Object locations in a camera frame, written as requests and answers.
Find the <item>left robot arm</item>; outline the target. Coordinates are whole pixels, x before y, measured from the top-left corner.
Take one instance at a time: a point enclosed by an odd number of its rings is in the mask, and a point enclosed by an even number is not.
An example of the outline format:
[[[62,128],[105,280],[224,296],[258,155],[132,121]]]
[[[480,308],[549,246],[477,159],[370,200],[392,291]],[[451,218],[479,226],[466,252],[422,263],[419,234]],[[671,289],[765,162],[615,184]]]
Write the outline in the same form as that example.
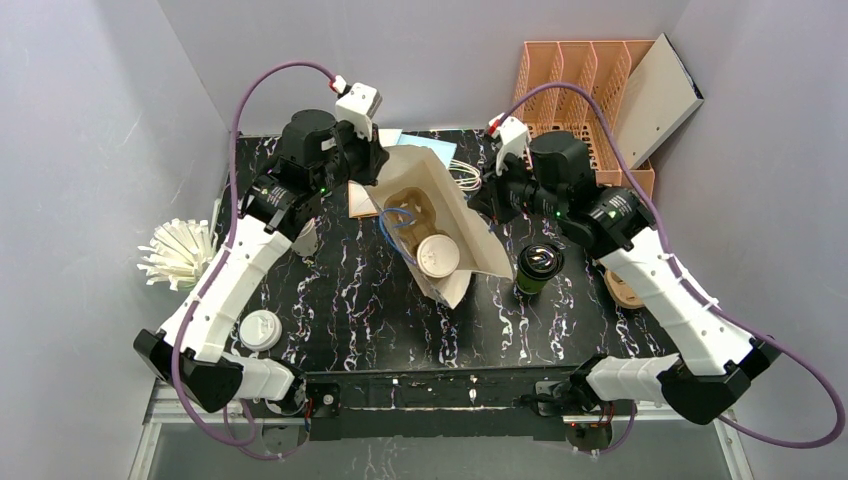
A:
[[[234,399],[283,400],[296,375],[272,359],[226,353],[232,327],[260,281],[320,213],[325,193],[374,185],[389,158],[370,113],[295,113],[274,153],[234,207],[224,245],[179,309],[133,348],[161,380],[180,383],[209,413]]]

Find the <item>white cup lid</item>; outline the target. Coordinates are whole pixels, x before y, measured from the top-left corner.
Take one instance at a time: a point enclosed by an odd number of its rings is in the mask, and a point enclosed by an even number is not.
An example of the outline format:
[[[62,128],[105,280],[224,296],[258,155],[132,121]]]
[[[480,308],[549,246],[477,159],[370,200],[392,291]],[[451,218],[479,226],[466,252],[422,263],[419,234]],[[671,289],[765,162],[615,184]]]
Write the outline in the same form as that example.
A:
[[[419,270],[436,279],[450,276],[459,266],[460,258],[458,245],[444,234],[426,237],[416,250],[416,264]]]

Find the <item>green cup with black lid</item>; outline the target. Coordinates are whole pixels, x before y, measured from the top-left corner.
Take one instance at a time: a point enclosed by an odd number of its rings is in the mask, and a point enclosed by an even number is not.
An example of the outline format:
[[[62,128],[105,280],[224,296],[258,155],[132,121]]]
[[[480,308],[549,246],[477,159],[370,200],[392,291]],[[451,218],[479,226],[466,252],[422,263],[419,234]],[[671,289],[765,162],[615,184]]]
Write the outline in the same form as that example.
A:
[[[562,271],[563,266],[563,253],[556,245],[527,245],[518,256],[516,288],[526,295],[539,294]]]

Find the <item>stack of white paper cups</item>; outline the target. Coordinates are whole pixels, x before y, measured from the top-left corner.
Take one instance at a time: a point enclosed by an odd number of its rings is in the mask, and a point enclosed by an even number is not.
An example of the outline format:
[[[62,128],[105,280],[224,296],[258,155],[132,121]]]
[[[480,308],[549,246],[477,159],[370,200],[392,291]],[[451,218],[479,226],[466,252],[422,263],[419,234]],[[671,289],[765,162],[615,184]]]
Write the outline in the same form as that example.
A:
[[[301,230],[297,239],[292,243],[291,250],[300,257],[313,256],[318,248],[318,233],[316,220],[310,219]]]

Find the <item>blue checkered paper bag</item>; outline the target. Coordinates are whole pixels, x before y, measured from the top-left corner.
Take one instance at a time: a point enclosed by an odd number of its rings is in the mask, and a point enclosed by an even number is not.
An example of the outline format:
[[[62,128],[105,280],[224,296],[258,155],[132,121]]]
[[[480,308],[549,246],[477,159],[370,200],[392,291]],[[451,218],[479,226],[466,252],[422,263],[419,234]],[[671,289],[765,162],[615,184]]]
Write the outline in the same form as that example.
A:
[[[449,308],[455,308],[465,296],[472,276],[482,274],[499,278],[513,277],[512,263],[504,246],[480,215],[469,208],[459,186],[429,148],[401,145],[387,149],[389,160],[382,167],[375,186],[367,186],[384,232],[390,244],[401,254],[422,293]],[[457,269],[448,277],[431,278],[423,274],[396,231],[396,217],[384,207],[393,194],[408,187],[426,192],[436,211],[437,234],[452,238],[460,251]]]

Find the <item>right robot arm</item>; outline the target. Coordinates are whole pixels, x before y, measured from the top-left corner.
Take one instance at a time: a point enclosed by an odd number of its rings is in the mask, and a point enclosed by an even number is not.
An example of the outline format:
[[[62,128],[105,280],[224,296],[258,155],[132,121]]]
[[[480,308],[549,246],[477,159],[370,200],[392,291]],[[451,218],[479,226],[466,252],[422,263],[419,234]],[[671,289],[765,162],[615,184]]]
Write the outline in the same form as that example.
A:
[[[596,354],[571,373],[559,403],[589,409],[617,400],[652,402],[692,423],[710,423],[780,351],[719,317],[716,301],[702,304],[692,296],[684,286],[690,275],[669,264],[654,215],[634,190],[597,184],[584,142],[554,131],[529,147],[531,167],[518,154],[488,158],[469,207],[496,224],[520,214],[555,223],[635,292],[677,348],[654,358]]]

